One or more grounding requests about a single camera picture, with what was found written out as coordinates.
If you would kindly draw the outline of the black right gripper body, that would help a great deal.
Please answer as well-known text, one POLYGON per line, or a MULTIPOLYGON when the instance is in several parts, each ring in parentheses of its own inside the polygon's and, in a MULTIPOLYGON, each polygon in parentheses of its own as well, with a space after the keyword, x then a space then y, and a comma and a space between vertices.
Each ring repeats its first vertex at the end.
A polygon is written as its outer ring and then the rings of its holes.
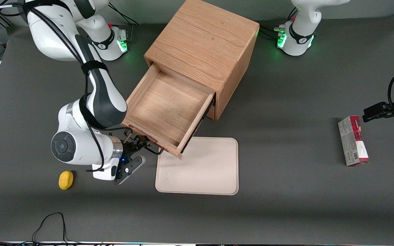
POLYGON ((139 151, 138 140, 136 139, 126 139, 121 140, 122 154, 120 156, 120 164, 127 165, 132 161, 132 155, 139 151))

